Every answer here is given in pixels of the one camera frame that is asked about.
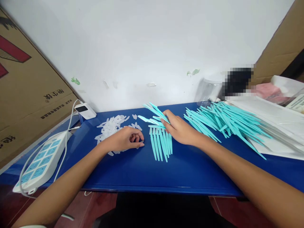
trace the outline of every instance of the power strip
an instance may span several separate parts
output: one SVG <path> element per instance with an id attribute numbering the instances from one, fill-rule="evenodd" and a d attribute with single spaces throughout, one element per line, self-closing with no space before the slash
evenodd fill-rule
<path id="1" fill-rule="evenodd" d="M 22 176 L 21 182 L 24 192 L 33 194 L 38 187 L 52 177 L 65 148 L 65 136 L 67 136 L 67 140 L 69 140 L 71 135 L 70 132 L 66 131 L 56 137 L 50 137 L 49 140 L 45 142 L 44 146 Z M 21 193 L 19 181 L 13 188 L 13 192 Z"/>

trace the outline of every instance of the pink item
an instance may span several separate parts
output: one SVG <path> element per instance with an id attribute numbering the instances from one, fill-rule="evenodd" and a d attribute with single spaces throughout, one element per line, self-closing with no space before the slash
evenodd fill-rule
<path id="1" fill-rule="evenodd" d="M 272 83 L 263 83 L 257 85 L 256 95 L 276 104 L 282 104 L 289 99 L 288 97 L 284 97 L 280 88 L 274 86 Z"/>
<path id="2" fill-rule="evenodd" d="M 276 87 L 271 83 L 264 83 L 256 86 L 256 95 L 268 100 L 268 98 L 282 96 L 282 93 L 279 87 Z"/>

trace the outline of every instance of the pile of turquoise plastic sticks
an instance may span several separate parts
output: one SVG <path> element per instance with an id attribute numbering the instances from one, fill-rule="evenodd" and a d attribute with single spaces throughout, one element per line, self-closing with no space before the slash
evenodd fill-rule
<path id="1" fill-rule="evenodd" d="M 255 114 L 244 111 L 238 107 L 230 106 L 224 102 L 212 103 L 209 107 L 200 107 L 197 111 L 192 111 L 186 108 L 184 118 L 199 132 L 207 135 L 216 142 L 221 141 L 205 126 L 213 130 L 220 131 L 225 138 L 231 135 L 237 135 L 263 159 L 266 158 L 257 151 L 257 149 L 246 138 L 264 146 L 262 139 L 257 135 L 261 134 L 272 138 L 266 134 L 260 127 L 260 119 L 255 117 Z"/>
<path id="2" fill-rule="evenodd" d="M 155 160 L 161 160 L 163 161 L 163 156 L 165 157 L 166 162 L 168 162 L 168 158 L 172 154 L 172 136 L 171 134 L 168 134 L 165 131 L 165 126 L 162 124 L 162 122 L 159 122 L 161 119 L 164 119 L 168 123 L 169 120 L 165 117 L 165 115 L 158 109 L 158 107 L 150 102 L 151 106 L 148 104 L 143 104 L 143 106 L 150 111 L 152 111 L 154 114 L 156 114 L 158 117 L 153 116 L 154 119 L 147 119 L 143 116 L 137 116 L 141 120 L 152 123 L 154 125 L 148 125 L 150 128 L 150 137 L 151 137 L 151 144 L 152 144 L 152 150 L 154 154 Z"/>
<path id="3" fill-rule="evenodd" d="M 150 128 L 151 144 L 153 149 L 154 158 L 159 161 L 162 159 L 162 152 L 164 154 L 166 162 L 172 154 L 172 137 L 164 129 Z"/>

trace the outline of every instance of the white charger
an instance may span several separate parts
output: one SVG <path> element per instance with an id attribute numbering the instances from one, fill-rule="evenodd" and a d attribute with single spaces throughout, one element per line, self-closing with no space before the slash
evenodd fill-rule
<path id="1" fill-rule="evenodd" d="M 88 105 L 88 103 L 76 105 L 75 110 L 85 119 L 92 119 L 96 117 L 96 112 L 94 112 L 94 110 Z"/>

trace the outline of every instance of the red floor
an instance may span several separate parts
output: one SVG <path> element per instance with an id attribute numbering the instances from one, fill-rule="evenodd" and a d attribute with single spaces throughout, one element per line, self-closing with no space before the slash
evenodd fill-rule
<path id="1" fill-rule="evenodd" d="M 12 193 L 12 186 L 0 186 L 0 227 L 11 227 L 33 202 L 21 194 Z M 55 228 L 91 228 L 95 219 L 116 205 L 115 193 L 91 193 L 84 196 L 79 192 L 66 213 L 75 218 L 70 221 L 60 218 Z M 275 227 L 250 202 L 239 202 L 236 198 L 209 197 L 215 212 L 238 228 Z"/>

